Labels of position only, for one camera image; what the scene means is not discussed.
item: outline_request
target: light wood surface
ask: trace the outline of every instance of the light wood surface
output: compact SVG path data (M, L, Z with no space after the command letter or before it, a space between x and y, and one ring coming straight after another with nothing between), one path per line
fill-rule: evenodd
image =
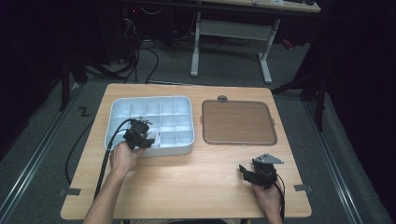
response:
M244 7L265 7L280 10L289 11L301 11L301 12L320 12L320 7L317 3L313 6L309 6L306 3L293 3L293 2L283 2L283 5L272 3L271 0L257 0L256 5L253 5L252 0L201 0L202 2L219 3L219 4L229 4Z
M284 161L276 165L286 185L286 217L308 217L311 207L303 191L296 163L271 92L265 88L108 85L91 129L61 215L83 219L105 155L105 135L112 103L125 97L185 95L191 99L195 140L190 154L141 158L123 184L116 218L234 218L263 217L250 184L238 170L252 170L251 159L269 153ZM277 143L273 146L209 145L203 139L202 102L226 95L229 100L262 101L275 121Z

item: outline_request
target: human hand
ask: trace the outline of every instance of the human hand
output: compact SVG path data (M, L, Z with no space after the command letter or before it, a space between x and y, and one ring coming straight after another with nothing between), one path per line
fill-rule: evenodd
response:
M265 189L264 186L258 186L252 184L253 191L256 194L257 202L259 203L260 209L264 212L269 223L282 223L280 216L280 209L282 203L282 195L280 195L277 188L272 185L271 188Z
M111 171L121 175L128 174L137 164L137 160L145 152L144 148L131 150L128 144L123 141L114 146L110 154Z

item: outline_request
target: desk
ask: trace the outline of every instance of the desk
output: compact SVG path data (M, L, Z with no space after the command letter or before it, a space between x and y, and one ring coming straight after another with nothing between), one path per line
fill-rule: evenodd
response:
M202 2L217 3L217 4L229 4L237 5L241 7L264 7L278 10L291 10L299 12L320 12L320 7L315 3L313 6L308 6L305 3L292 3L284 2L283 5L272 3L270 0L259 0L255 1L256 4L253 5L250 0L201 0ZM254 24L245 24L237 22L227 22L227 21L212 21L212 20L201 20L201 13L197 13L197 20L195 25L195 45L192 54L191 62L191 76L198 76L199 68L199 41L200 35L218 35L227 36L235 38L245 38L253 40L266 41L266 45L263 52L259 54L259 61L262 67L262 75L264 81L267 84L272 83L272 78L270 71L268 69L267 57L270 52L271 46L273 44L274 38L276 36L277 27L280 23L280 19L275 19L272 26L262 26Z
M83 219L93 194L106 149L104 140L112 103L123 97L185 95L191 99L195 141L187 155L141 158L128 174L117 202L115 218L248 218L263 217L250 184L238 165L252 170L251 159L269 153L284 161L275 165L286 185L286 217L308 217L311 207L304 191L295 191L302 180L290 150L272 93L264 88L108 85L86 146L81 155L62 218ZM226 95L229 100L262 101L275 122L273 146L209 145L203 139L202 102Z

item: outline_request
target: black clamp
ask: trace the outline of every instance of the black clamp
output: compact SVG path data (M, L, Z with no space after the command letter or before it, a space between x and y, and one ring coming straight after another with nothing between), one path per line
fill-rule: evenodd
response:
M142 117L140 117L140 120L132 119L131 128L123 136L131 149L135 147L148 148L154 143L154 139L147 139L148 124L151 123Z
M271 185L277 181L274 164L283 164L283 161L270 154L263 154L252 159L252 161L255 172L248 171L245 167L239 165L239 171L243 174L244 180L255 185L264 186L265 189L271 188Z

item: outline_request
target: white storage box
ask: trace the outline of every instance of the white storage box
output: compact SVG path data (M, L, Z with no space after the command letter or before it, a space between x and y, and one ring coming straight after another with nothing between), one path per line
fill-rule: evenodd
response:
M192 150L194 126L192 123L191 101L186 96L158 96L120 98L113 102L107 124L105 147L117 128L126 119L148 120L148 132L160 133L159 147L147 148L143 156L170 156L187 154ZM125 123L113 141L113 147L123 141L130 128Z

